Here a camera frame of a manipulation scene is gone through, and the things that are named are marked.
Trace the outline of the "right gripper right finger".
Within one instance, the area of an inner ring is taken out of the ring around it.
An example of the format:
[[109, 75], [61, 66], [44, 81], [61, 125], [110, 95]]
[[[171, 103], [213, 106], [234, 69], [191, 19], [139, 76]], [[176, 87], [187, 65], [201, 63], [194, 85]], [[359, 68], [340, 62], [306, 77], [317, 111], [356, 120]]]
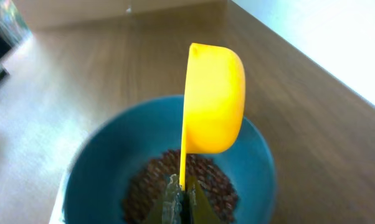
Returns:
[[190, 223], [221, 224], [222, 221], [212, 209], [196, 177], [190, 176], [186, 181], [186, 193], [189, 204]]

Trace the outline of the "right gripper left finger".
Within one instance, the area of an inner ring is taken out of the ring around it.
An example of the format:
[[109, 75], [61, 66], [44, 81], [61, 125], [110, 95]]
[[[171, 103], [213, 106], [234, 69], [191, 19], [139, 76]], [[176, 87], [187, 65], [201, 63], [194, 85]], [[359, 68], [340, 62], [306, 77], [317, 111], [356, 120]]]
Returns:
[[142, 224], [181, 224], [183, 210], [183, 193], [179, 184], [179, 176], [173, 174], [169, 177], [164, 192], [157, 199]]

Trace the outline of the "red beans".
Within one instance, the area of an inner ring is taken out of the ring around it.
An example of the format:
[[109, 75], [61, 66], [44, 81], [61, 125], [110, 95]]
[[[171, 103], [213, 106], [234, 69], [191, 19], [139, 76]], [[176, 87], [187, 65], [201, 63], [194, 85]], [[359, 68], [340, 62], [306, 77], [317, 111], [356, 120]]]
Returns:
[[[166, 181], [179, 168], [179, 150], [168, 150], [161, 157], [151, 159], [139, 173], [134, 175], [122, 200], [123, 219], [127, 223], [142, 223], [166, 189]], [[234, 210], [239, 196], [228, 176], [212, 159], [188, 154], [186, 177], [198, 180], [211, 210], [225, 223], [234, 223]]]

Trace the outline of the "yellow measuring scoop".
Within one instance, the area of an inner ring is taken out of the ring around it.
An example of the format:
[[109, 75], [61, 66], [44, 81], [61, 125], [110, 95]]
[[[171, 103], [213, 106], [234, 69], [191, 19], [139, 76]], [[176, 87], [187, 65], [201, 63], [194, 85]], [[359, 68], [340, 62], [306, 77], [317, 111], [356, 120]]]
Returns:
[[192, 43], [187, 60], [179, 184], [188, 154], [219, 154], [235, 143], [244, 116], [245, 72], [231, 49]]

